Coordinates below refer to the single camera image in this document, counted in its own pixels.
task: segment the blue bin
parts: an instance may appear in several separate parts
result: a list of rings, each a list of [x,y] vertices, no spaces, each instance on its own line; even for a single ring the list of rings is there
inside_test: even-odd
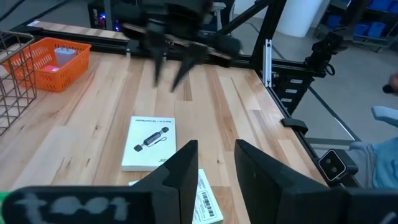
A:
[[[365,35],[368,29],[369,25],[367,24],[356,24],[354,27],[354,35]]]
[[[393,1],[390,5],[390,8],[388,9],[388,11],[391,13],[398,14],[398,1]]]
[[[393,0],[372,0],[369,4],[370,9],[387,11]]]
[[[372,22],[369,31],[368,31],[368,36],[370,37],[380,37],[381,33],[383,32],[384,28],[386,28],[386,24],[382,22]]]
[[[334,29],[338,26],[338,24],[340,23],[340,20],[341,20],[341,16],[330,15],[328,17],[328,22],[326,23],[326,25],[329,28]]]

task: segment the hand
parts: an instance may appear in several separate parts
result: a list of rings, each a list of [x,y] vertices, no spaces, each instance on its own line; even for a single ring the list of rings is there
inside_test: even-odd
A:
[[[398,73],[392,74],[390,76],[390,80],[388,84],[391,86],[391,88],[394,90],[394,93],[397,95],[398,94]]]

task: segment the wooden table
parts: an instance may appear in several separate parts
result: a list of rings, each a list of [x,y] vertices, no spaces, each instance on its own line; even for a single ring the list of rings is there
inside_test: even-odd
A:
[[[35,26],[123,39],[122,34],[40,22]],[[122,172],[130,117],[175,117],[177,148],[199,141],[199,166],[225,223],[249,223],[236,177],[235,139],[244,139],[324,184],[274,100],[252,70],[196,66],[170,92],[179,62],[167,62],[153,88],[151,60],[91,53],[88,71],[62,93],[37,99],[0,137],[0,190],[26,185],[127,185],[146,172]]]

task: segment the pink object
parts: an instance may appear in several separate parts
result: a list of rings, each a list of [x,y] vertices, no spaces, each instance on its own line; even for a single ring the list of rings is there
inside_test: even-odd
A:
[[[58,68],[57,66],[47,65],[43,69],[48,72],[57,72],[60,68]]]

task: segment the card reader illustration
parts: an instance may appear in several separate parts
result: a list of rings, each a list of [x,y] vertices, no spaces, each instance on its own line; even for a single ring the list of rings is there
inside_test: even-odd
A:
[[[162,130],[152,134],[151,136],[149,136],[147,139],[144,140],[144,142],[141,145],[136,145],[134,147],[134,150],[139,152],[141,151],[144,146],[147,147],[152,147],[153,145],[157,144],[160,141],[166,141],[167,137],[162,137],[160,140],[156,141],[158,138],[161,137],[162,134],[166,133],[167,131],[169,131],[168,127],[164,127],[162,128]]]

